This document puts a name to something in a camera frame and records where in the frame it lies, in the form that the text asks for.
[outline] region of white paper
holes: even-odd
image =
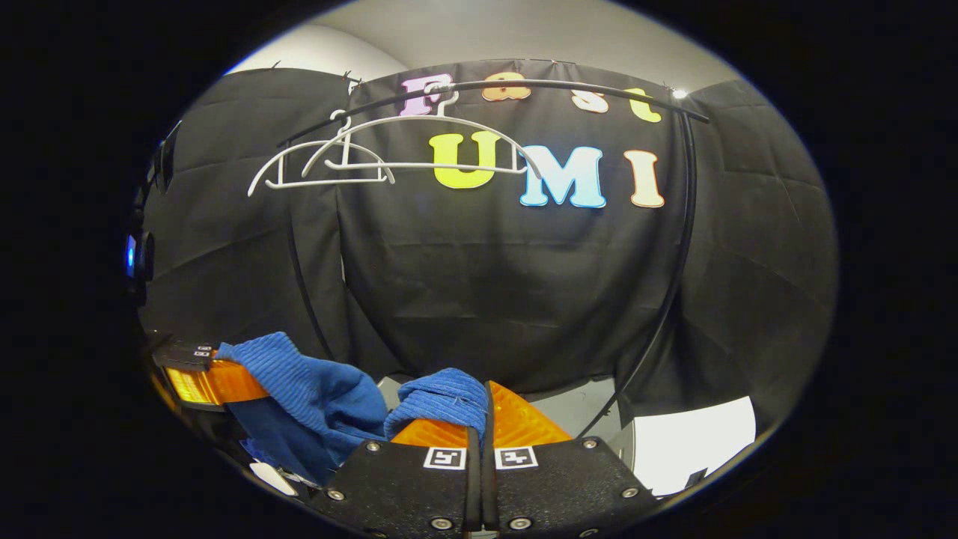
[[[266,481],[276,490],[279,490],[287,496],[296,496],[296,491],[293,490],[293,487],[289,486],[289,483],[276,471],[276,468],[273,468],[265,462],[252,462],[249,467],[253,470],[253,473],[256,474],[256,477]]]
[[[653,496],[685,488],[689,476],[706,476],[755,441],[755,411],[748,397],[699,410],[635,418],[632,472]]]

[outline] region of light blue letter m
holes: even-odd
[[[565,197],[576,184],[576,192],[569,201],[579,208],[601,208],[605,199],[599,193],[599,158],[602,150],[579,146],[569,155],[564,167],[560,167],[556,157],[545,146],[524,146],[526,153],[534,160],[542,173],[542,179],[536,177],[533,168],[526,169],[526,194],[519,201],[526,206],[544,206],[549,199],[542,191],[542,184],[549,189],[556,204],[565,202]]]

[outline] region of light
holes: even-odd
[[[126,276],[133,277],[135,274],[133,260],[136,258],[136,240],[133,236],[126,236]]]

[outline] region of foam letter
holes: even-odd
[[[632,203],[643,208],[660,208],[665,205],[665,199],[658,193],[658,183],[655,181],[655,168],[652,165],[658,157],[652,152],[629,150],[623,155],[632,163],[632,177],[635,178],[635,194]]]
[[[519,73],[513,73],[512,71],[503,71],[502,73],[496,73],[495,75],[489,75],[486,77],[487,81],[523,81],[523,77]],[[482,91],[482,97],[486,101],[503,101],[506,99],[526,99],[531,96],[533,91],[526,87],[516,86],[510,88],[486,88]]]
[[[572,151],[564,167],[559,166],[552,152],[545,146],[524,146],[526,153],[534,160],[542,173],[542,179],[533,174],[533,168],[526,169],[526,194],[519,201],[526,206],[544,206],[549,199],[542,192],[545,183],[556,204],[565,202],[566,195],[576,184],[576,192],[569,201],[579,208],[601,208],[605,198],[599,193],[599,158],[602,150],[580,146]]]
[[[572,103],[582,110],[604,113],[608,111],[608,102],[602,98],[605,94],[572,90]]]
[[[636,95],[644,96],[646,95],[645,90],[642,88],[629,88],[626,92],[630,92]],[[638,101],[634,99],[628,100],[628,104],[632,107],[632,113],[642,118],[646,122],[661,122],[662,115],[658,112],[652,112],[652,109],[649,108],[649,104],[644,101]]]
[[[472,134],[472,140],[479,145],[479,166],[495,166],[495,141],[499,140],[499,135],[488,131],[476,131]],[[436,135],[429,139],[429,146],[435,151],[433,162],[444,165],[459,164],[459,143],[463,141],[463,135],[459,133],[447,133]],[[469,171],[464,172],[457,169],[433,169],[436,179],[446,187],[453,189],[472,189],[479,187],[492,179],[493,171]]]
[[[452,82],[452,76],[448,73],[441,73],[439,75],[430,75],[428,77],[420,77],[419,79],[403,81],[402,85],[405,86],[407,92],[415,92],[417,90],[424,89],[426,85],[431,82],[449,84]],[[432,106],[426,103],[425,98],[428,97],[433,103],[436,103],[439,101],[439,96],[440,93],[436,92],[428,96],[407,99],[406,107],[402,110],[402,112],[399,113],[399,116],[418,116],[420,114],[428,114],[430,111],[432,111]]]

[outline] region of white wall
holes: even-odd
[[[605,0],[354,0],[309,23],[364,39],[410,69],[555,59],[688,91],[743,78],[679,32]]]
[[[310,69],[369,81],[408,68],[366,41],[317,25],[304,25],[279,36],[227,73],[280,68]]]

